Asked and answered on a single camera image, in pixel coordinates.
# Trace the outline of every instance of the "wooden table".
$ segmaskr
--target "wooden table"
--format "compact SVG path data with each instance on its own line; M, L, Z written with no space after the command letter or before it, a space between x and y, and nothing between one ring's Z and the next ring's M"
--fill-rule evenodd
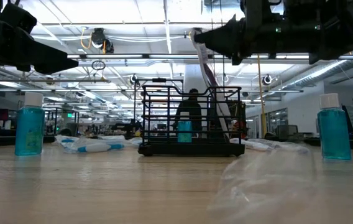
M300 224L353 224L353 161L325 163L316 151L322 190ZM0 147L0 223L209 223L206 207L234 159L64 154L52 145L16 157Z

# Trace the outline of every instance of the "hand sanitizer bottle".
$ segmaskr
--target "hand sanitizer bottle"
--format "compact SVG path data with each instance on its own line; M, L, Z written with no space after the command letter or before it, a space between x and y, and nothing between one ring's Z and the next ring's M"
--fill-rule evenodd
M345 111L340 109L338 94L320 96L318 113L321 152L325 159L351 159L351 146Z
M42 94L25 93L24 107L17 112L15 143L15 155L17 156L41 154L45 119L42 102Z
M181 120L178 122L178 131L192 131L189 112L181 112ZM191 133L178 133L178 142L191 142Z

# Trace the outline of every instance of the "person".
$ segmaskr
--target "person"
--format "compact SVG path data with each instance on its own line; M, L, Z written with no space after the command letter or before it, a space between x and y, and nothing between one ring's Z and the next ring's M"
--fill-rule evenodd
M193 131L202 131L203 127L201 126L201 106L197 102L197 94L199 91L195 88L189 91L189 98L183 100L176 110L175 122L173 124L174 129L178 126L179 120L181 120L181 112L189 112L189 120L191 121L191 127Z

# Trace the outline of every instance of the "dark jacket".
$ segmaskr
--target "dark jacket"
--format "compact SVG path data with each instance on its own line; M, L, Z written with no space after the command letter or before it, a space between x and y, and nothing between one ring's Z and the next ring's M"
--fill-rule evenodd
M182 101L175 114L174 126L177 126L178 121L181 120L181 112L189 112L189 120L191 121L191 127L194 131L202 131L201 126L201 106L195 100L184 100Z

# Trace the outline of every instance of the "white bottle cap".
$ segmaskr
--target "white bottle cap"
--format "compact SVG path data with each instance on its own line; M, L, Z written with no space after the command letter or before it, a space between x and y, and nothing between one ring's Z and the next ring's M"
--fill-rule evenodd
M42 107L44 96L41 93L25 93L25 106L39 106Z
M181 112L181 116L189 116L189 112Z
M320 95L320 109L326 108L339 108L339 100L337 93Z

